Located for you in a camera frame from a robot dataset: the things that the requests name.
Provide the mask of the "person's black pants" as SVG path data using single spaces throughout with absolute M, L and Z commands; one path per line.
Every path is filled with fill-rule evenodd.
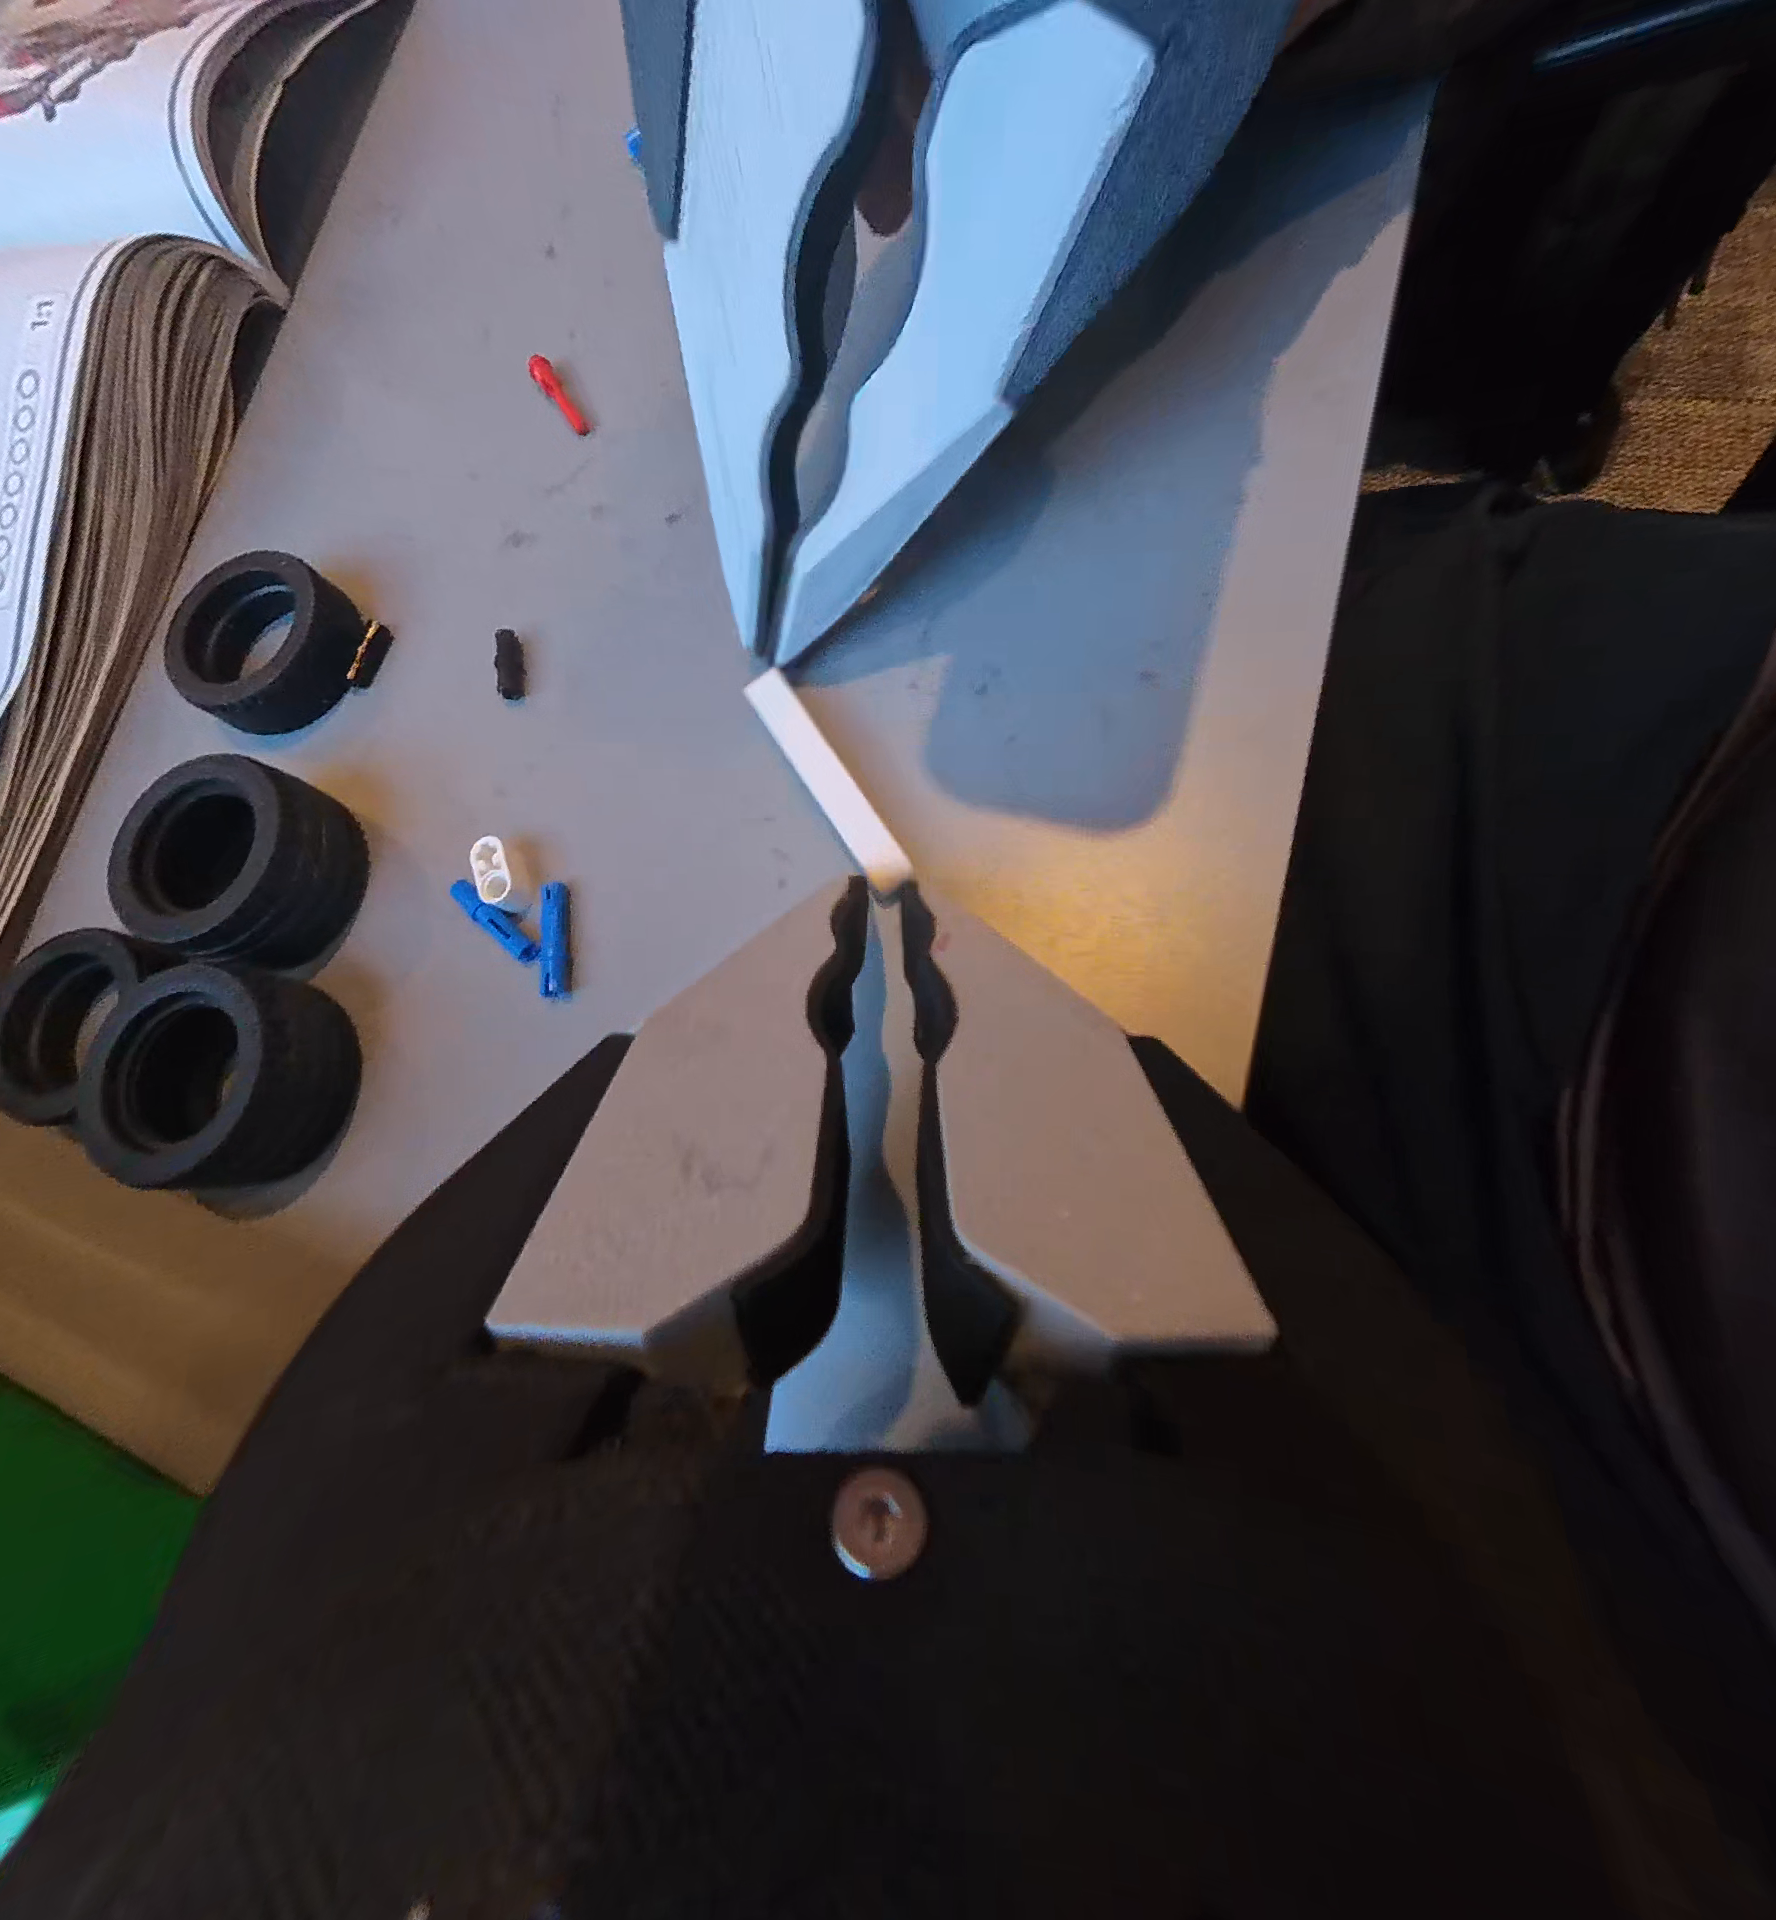
M 1776 1889 L 1776 515 L 1361 500 L 1247 1112 L 1509 1383 Z

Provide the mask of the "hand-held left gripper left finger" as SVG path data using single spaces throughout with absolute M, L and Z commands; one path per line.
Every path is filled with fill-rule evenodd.
M 867 880 L 821 889 L 629 1041 L 494 1303 L 503 1344 L 767 1390 L 842 1306 Z

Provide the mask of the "green plastic bin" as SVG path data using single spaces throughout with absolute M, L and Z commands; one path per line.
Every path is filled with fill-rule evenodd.
M 103 1726 L 200 1511 L 0 1376 L 0 1811 Z

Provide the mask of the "white toy beam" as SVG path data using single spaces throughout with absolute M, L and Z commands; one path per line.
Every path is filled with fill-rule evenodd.
M 902 893 L 914 879 L 910 855 L 813 720 L 813 712 L 786 673 L 767 668 L 748 685 L 745 694 L 766 735 L 849 853 L 853 866 L 867 879 L 874 893 L 879 900 Z

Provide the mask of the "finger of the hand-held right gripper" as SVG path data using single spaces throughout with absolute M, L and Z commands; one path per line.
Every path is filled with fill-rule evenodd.
M 829 507 L 795 543 L 773 663 L 801 661 L 1006 432 L 1020 354 L 1155 68 L 1154 43 L 1101 5 L 949 24 L 918 141 L 919 263 L 847 403 Z
M 710 525 L 761 663 L 819 646 L 809 534 L 849 477 L 854 402 L 902 329 L 894 242 L 864 242 L 888 161 L 906 217 L 914 5 L 674 5 L 660 43 L 660 237 Z

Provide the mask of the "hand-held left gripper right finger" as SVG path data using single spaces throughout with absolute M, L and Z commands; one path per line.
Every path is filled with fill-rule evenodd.
M 914 884 L 902 953 L 922 1298 L 957 1401 L 1028 1376 L 1266 1355 L 1277 1317 L 1129 1035 Z

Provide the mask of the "open instruction booklet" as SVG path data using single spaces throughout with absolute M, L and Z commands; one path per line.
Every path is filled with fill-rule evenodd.
M 0 5 L 0 981 L 411 5 Z

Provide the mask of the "black rubber toy tire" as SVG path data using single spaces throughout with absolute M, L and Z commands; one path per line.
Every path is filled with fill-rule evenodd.
M 368 635 L 354 601 L 287 550 L 250 550 L 200 576 L 165 630 L 165 676 L 237 735 L 283 737 L 352 690 Z
M 321 1162 L 359 1083 L 359 1035 L 333 997 L 182 961 L 118 997 L 85 1058 L 75 1132 L 132 1190 L 270 1187 Z
M 120 925 L 183 961 L 308 970 L 346 935 L 368 879 L 343 801 L 234 753 L 153 781 L 107 853 Z
M 38 1129 L 77 1125 L 92 1016 L 156 972 L 156 949 L 85 929 L 33 949 L 0 982 L 0 1114 Z

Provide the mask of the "grey desk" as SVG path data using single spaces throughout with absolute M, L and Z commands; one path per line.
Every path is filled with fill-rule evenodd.
M 1176 276 L 801 665 L 926 891 L 1234 1104 L 1428 114 L 1380 90 L 1247 132 Z M 428 1193 L 849 868 L 741 691 L 631 122 L 613 8 L 416 5 L 187 563 L 295 550 L 395 633 L 373 691 L 257 749 L 373 847 L 323 974 L 368 1065 L 337 1156 L 237 1215 L 0 1117 L 0 1376 L 192 1493 Z M 449 896 L 485 833 L 538 940 L 571 891 L 566 1002 Z

